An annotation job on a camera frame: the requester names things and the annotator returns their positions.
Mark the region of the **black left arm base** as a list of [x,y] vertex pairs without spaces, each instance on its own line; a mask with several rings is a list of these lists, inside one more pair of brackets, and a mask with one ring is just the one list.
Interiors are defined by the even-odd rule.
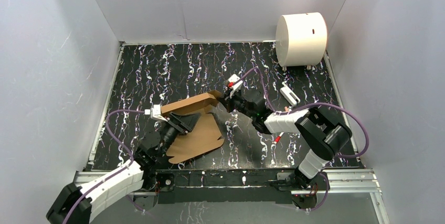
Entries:
[[[144,215],[157,204],[161,193],[169,193],[174,190],[174,183],[174,174],[155,172],[144,180],[141,189],[136,190],[135,193],[126,195],[125,199],[133,205],[135,211],[139,211]],[[154,197],[153,203],[144,202],[144,199],[148,196]]]

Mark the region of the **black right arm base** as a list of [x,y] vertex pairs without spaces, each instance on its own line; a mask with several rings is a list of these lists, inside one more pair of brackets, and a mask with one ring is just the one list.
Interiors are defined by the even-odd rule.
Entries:
[[292,201],[298,210],[305,212],[320,208],[326,201],[330,182],[326,172],[319,172],[313,178],[307,179],[303,174],[280,172],[271,185],[279,191],[302,191],[292,193]]

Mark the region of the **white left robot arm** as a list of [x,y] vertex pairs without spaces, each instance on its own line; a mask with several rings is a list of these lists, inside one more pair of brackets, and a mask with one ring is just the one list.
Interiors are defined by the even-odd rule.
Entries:
[[106,208],[140,189],[159,186],[156,172],[167,163],[166,152],[180,135],[193,131],[199,113],[161,115],[158,109],[147,109],[143,114],[164,124],[153,147],[140,144],[135,153],[120,167],[82,185],[67,184],[46,213],[50,223],[90,223]]

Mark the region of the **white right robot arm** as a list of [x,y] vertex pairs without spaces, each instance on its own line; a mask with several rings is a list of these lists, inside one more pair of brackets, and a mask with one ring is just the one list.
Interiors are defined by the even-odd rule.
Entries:
[[316,183],[316,175],[352,137],[350,128],[321,103],[302,110],[274,112],[262,95],[247,99],[240,91],[227,90],[217,100],[227,112],[236,110],[251,118],[261,134],[299,133],[303,137],[310,150],[294,172],[296,184],[302,189]]

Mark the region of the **brown cardboard box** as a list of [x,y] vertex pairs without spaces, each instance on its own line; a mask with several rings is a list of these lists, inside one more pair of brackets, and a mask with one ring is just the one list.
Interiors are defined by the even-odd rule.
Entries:
[[220,148],[224,138],[219,126],[210,113],[219,102],[221,93],[211,90],[193,97],[179,100],[161,106],[161,114],[167,116],[171,113],[178,115],[200,115],[194,129],[186,135],[179,135],[166,151],[166,156],[171,164],[183,163],[189,159]]

